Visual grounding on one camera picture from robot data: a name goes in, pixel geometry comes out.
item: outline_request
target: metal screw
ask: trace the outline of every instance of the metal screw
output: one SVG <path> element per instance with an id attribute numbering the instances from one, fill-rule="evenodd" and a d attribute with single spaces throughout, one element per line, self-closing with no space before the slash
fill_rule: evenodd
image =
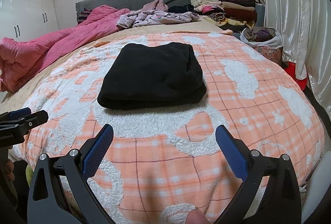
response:
<path id="1" fill-rule="evenodd" d="M 75 157 L 78 154 L 78 150 L 77 149 L 73 149 L 72 151 L 70 151 L 69 155 L 71 157 Z"/>
<path id="2" fill-rule="evenodd" d="M 290 157 L 287 154 L 282 155 L 283 160 L 288 161 Z"/>
<path id="3" fill-rule="evenodd" d="M 47 158 L 47 155 L 46 155 L 46 154 L 41 154 L 40 157 L 39 157 L 39 159 L 40 159 L 41 161 L 43 161 L 43 160 L 46 159 L 46 158 Z"/>
<path id="4" fill-rule="evenodd" d="M 251 154 L 252 154 L 252 156 L 254 156 L 254 157 L 258 157 L 258 156 L 260 156 L 260 152 L 258 152 L 257 150 L 252 150 L 252 151 L 251 151 Z"/>

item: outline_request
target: blue textured pad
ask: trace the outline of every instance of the blue textured pad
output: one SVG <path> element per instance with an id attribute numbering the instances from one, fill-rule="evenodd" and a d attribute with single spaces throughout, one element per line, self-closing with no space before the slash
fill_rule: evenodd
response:
<path id="1" fill-rule="evenodd" d="M 22 108 L 20 110 L 16 110 L 13 112 L 10 112 L 8 115 L 8 120 L 18 120 L 20 118 L 24 118 L 25 116 L 31 115 L 31 109 L 30 108 Z"/>
<path id="2" fill-rule="evenodd" d="M 82 161 L 82 177 L 84 180 L 95 175 L 102 159 L 113 141 L 113 138 L 113 127 L 109 125 Z"/>
<path id="3" fill-rule="evenodd" d="M 216 142 L 223 152 L 226 161 L 229 163 L 231 170 L 237 178 L 245 181 L 248 176 L 247 162 L 240 153 L 234 142 L 228 136 L 222 126 L 218 126 L 215 132 Z"/>

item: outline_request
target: finger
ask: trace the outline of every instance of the finger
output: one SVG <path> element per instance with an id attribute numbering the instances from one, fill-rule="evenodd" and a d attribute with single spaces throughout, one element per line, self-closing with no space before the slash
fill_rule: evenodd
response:
<path id="1" fill-rule="evenodd" d="M 14 163 L 10 159 L 8 159 L 6 161 L 6 171 L 7 171 L 7 174 L 8 173 L 11 173 L 13 170 L 14 170 Z"/>
<path id="2" fill-rule="evenodd" d="M 7 175 L 7 179 L 8 179 L 9 182 L 14 181 L 14 180 L 15 180 L 15 176 L 14 176 L 14 174 L 13 174 L 13 173 L 9 173 L 9 174 Z"/>
<path id="3" fill-rule="evenodd" d="M 206 219 L 203 212 L 201 212 L 197 207 L 188 213 L 186 217 L 185 224 L 210 224 Z"/>

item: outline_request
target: green fabric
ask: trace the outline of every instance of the green fabric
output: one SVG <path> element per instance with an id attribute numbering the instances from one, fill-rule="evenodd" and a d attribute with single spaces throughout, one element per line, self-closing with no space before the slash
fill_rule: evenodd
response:
<path id="1" fill-rule="evenodd" d="M 32 181 L 32 176 L 34 175 L 34 171 L 32 170 L 30 165 L 27 165 L 26 170 L 25 170 L 25 175 L 26 175 L 26 181 L 28 182 L 28 185 L 30 187 L 31 181 Z"/>

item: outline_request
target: pink comforter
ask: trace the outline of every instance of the pink comforter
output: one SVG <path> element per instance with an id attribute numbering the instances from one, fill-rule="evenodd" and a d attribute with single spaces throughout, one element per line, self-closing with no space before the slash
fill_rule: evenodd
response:
<path id="1" fill-rule="evenodd" d="M 75 49 L 122 30 L 116 23 L 130 12 L 102 5 L 76 27 L 46 34 L 29 42 L 0 42 L 0 91 L 16 92 L 37 73 Z"/>

